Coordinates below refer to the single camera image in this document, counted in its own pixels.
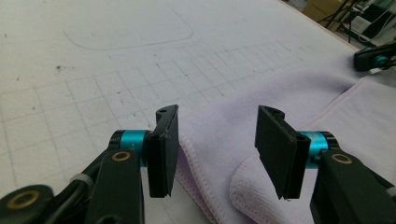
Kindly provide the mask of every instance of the towel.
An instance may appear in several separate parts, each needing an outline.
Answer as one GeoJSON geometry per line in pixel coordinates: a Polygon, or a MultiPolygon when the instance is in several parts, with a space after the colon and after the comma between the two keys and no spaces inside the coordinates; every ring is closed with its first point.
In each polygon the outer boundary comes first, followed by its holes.
{"type": "Polygon", "coordinates": [[[254,147],[258,105],[285,112],[295,130],[333,133],[344,151],[394,182],[396,75],[365,77],[352,67],[341,55],[273,74],[180,119],[177,179],[212,223],[313,222],[317,171],[305,172],[301,199],[276,197],[254,147]]]}

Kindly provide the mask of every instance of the teal band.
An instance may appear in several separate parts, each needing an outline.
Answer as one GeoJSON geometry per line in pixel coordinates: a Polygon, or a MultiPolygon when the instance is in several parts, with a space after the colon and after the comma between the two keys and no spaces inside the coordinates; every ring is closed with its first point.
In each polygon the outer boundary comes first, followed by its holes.
{"type": "Polygon", "coordinates": [[[140,159],[140,167],[146,167],[146,160],[143,158],[143,140],[146,130],[125,130],[120,140],[120,148],[129,148],[137,152],[140,159]]]}
{"type": "Polygon", "coordinates": [[[320,161],[320,151],[329,150],[329,145],[323,133],[321,132],[300,132],[311,139],[309,146],[308,160],[306,161],[307,169],[318,169],[318,162],[320,161]]]}

